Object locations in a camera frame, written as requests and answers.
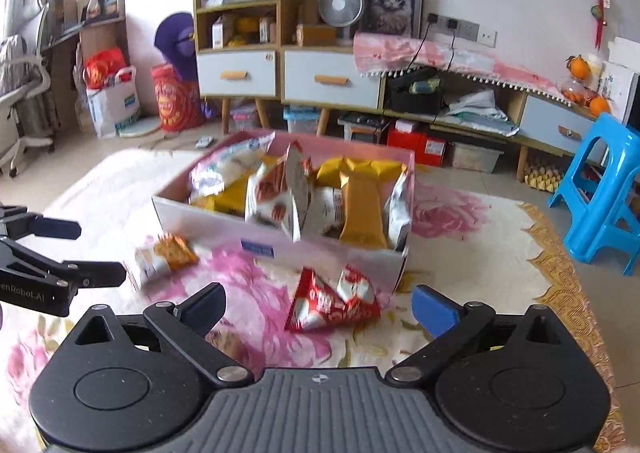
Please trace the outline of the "white snack bag red print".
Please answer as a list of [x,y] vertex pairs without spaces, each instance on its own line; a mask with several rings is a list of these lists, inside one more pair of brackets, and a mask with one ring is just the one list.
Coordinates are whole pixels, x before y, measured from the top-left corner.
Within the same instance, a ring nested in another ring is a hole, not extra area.
[[262,163],[250,176],[244,218],[247,222],[279,228],[292,241],[299,239],[297,205],[293,190],[286,182],[284,163]]

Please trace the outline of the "white silver snack bag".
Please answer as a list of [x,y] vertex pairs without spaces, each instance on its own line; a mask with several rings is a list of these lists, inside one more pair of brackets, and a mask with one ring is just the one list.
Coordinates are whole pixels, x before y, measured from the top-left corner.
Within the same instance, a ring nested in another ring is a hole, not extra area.
[[407,172],[398,177],[383,210],[387,244],[394,251],[404,249],[411,225],[408,180]]

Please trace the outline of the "white orange cracker bag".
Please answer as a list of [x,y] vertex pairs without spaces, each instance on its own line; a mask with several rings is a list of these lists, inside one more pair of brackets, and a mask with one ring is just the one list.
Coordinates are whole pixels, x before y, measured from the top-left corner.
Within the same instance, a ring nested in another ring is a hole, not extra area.
[[196,265],[198,255],[192,251],[186,239],[175,234],[165,234],[134,252],[138,268],[138,285],[145,287],[169,274]]

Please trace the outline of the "yellow waffle sandwich bag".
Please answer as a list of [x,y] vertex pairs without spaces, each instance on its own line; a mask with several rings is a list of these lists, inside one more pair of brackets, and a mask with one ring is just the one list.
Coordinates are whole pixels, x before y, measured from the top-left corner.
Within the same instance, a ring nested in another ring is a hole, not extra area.
[[405,170],[406,165],[398,161],[359,158],[330,158],[318,168],[318,186],[340,189],[343,195],[341,243],[365,249],[388,247],[383,227],[383,187],[395,182]]

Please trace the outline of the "white shopping bag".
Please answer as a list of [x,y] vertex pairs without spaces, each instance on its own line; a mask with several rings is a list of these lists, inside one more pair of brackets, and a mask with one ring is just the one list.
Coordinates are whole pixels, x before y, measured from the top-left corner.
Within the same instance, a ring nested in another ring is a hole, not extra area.
[[88,109],[99,138],[118,137],[140,117],[141,106],[136,87],[137,69],[126,66],[113,76],[111,86],[87,89]]

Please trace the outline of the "white desk fan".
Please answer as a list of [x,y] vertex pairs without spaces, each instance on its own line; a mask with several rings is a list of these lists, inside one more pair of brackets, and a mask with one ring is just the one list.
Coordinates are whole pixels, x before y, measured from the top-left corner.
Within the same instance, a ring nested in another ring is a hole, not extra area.
[[363,13],[363,0],[318,0],[320,19],[332,28],[349,28]]

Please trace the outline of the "floral table cloth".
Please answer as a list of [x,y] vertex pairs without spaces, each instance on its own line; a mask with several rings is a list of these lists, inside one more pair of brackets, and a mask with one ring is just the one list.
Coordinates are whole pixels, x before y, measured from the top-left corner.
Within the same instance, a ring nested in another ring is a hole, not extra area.
[[484,301],[499,313],[522,313],[543,303],[567,326],[610,389],[612,409],[596,450],[616,450],[628,438],[596,317],[551,222],[532,204],[436,184],[435,172],[416,173],[407,265],[394,295],[376,293],[382,309],[378,321],[326,334],[283,331],[299,267],[235,251],[233,244],[205,245],[198,249],[196,267],[139,291],[132,253],[161,232],[152,194],[188,168],[195,155],[137,149],[114,153],[45,211],[78,221],[80,239],[23,239],[22,245],[53,259],[121,260],[130,276],[120,288],[80,291],[68,317],[2,303],[1,452],[43,449],[29,415],[30,388],[88,307],[107,303],[115,313],[139,313],[153,301],[179,303],[212,281],[224,285],[227,312],[206,339],[255,374],[266,366],[360,365],[377,365],[384,373],[430,339],[409,308],[418,284],[461,305]]

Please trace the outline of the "red white triangular snack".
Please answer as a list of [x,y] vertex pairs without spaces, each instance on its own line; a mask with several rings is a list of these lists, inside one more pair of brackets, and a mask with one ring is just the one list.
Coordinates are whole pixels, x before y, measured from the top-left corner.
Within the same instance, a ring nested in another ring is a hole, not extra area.
[[381,308],[370,280],[351,265],[342,270],[335,286],[317,272],[304,268],[284,323],[293,333],[308,333],[376,320]]

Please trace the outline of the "red storage box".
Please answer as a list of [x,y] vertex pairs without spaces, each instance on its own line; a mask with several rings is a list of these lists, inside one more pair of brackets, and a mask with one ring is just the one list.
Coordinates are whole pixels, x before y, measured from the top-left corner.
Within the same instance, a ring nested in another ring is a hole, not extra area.
[[400,132],[392,128],[386,143],[389,147],[412,151],[416,164],[440,167],[444,161],[446,141],[424,132]]

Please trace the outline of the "clear blue snack packet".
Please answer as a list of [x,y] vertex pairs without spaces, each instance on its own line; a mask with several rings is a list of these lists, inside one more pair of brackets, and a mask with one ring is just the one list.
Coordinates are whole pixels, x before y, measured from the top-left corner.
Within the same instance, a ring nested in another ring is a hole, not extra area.
[[276,134],[245,139],[215,152],[198,162],[190,171],[193,199],[217,195],[227,190],[246,174],[256,172]]

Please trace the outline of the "red gift bag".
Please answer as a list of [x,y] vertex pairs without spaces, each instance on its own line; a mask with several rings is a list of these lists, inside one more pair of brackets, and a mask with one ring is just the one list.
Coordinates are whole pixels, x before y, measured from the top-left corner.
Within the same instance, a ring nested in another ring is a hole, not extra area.
[[153,66],[151,75],[164,132],[183,132],[205,123],[197,83],[183,80],[168,63]]

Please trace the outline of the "pink cardboard box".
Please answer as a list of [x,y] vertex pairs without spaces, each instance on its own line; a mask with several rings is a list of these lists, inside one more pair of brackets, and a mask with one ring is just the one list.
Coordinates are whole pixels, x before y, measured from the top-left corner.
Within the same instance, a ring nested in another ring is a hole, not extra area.
[[160,228],[326,280],[346,265],[393,293],[408,259],[412,152],[332,137],[235,132],[153,196]]

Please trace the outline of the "wooden cabinet white drawers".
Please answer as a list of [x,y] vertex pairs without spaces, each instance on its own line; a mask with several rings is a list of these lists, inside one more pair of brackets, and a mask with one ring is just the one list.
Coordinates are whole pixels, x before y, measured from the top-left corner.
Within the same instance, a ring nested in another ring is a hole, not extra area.
[[[194,7],[194,39],[198,62],[198,86],[202,97],[222,102],[222,118],[230,118],[234,98],[255,100],[258,116],[267,118],[266,101],[301,104],[319,109],[318,134],[326,130],[333,111],[356,111],[429,124],[436,132],[490,141],[518,144],[523,152],[537,149],[568,155],[578,148],[581,136],[596,120],[588,109],[566,106],[525,91],[471,80],[453,72],[419,68],[398,77],[362,75],[347,46],[297,46],[292,44],[296,25],[293,10],[300,0],[253,0],[228,6]],[[273,12],[276,38],[270,44],[216,47],[212,28],[216,18],[238,11]],[[472,126],[449,115],[437,94],[411,95],[393,88],[395,80],[417,80],[427,71],[442,73],[463,85],[488,87],[494,91],[498,110],[516,128],[510,137]]]

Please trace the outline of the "clear storage bin blue lid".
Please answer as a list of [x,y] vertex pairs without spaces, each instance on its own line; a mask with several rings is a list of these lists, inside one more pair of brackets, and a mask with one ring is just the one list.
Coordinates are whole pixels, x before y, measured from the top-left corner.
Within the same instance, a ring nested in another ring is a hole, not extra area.
[[292,134],[315,134],[320,121],[320,111],[311,106],[285,106],[283,119]]

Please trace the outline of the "white office chair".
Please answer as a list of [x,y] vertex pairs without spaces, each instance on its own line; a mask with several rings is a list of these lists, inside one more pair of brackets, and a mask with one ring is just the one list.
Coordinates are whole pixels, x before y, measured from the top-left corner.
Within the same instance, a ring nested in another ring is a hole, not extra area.
[[16,32],[1,42],[1,118],[12,121],[17,132],[13,146],[1,156],[1,168],[9,166],[10,178],[17,176],[18,161],[30,149],[55,150],[52,129],[46,136],[31,136],[25,132],[18,112],[21,104],[36,106],[37,99],[51,86],[41,53],[48,11],[48,4],[33,0],[21,10]]

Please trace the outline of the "orange fruit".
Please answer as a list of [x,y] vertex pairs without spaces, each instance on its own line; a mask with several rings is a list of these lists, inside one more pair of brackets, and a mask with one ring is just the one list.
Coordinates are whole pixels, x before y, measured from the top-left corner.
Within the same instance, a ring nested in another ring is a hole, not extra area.
[[566,67],[574,80],[585,82],[591,76],[590,66],[582,56],[571,56],[567,59]]

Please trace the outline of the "purple plush toy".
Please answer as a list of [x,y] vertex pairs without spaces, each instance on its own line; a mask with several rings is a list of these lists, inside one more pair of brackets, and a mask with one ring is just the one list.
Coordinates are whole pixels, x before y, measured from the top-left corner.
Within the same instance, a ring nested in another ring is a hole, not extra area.
[[[162,54],[165,63],[172,65],[183,80],[198,84],[193,33],[193,18],[190,13],[171,14],[160,22],[155,32],[154,47]],[[215,111],[202,98],[201,103],[207,123],[215,116]]]

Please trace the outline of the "pink patterned cloth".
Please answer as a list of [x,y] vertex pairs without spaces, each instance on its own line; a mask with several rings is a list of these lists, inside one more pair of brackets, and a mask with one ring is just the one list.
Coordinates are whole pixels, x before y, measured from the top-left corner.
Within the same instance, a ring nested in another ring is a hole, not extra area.
[[490,54],[450,45],[420,42],[414,38],[357,33],[352,54],[362,75],[398,77],[419,68],[453,72],[471,80],[541,96],[566,106],[565,98],[551,80],[528,69],[502,62]]

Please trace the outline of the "blue plastic stool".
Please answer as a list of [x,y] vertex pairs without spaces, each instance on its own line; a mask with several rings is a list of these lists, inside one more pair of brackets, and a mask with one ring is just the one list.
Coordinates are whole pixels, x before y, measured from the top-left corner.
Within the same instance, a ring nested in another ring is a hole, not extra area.
[[[598,143],[608,150],[599,181],[585,176],[588,156]],[[624,269],[631,275],[639,259],[639,219],[631,210],[629,195],[639,177],[639,132],[604,113],[580,143],[559,187],[549,201],[563,202],[570,212],[570,228],[563,244],[578,261],[589,263],[598,251],[616,249],[628,256]]]

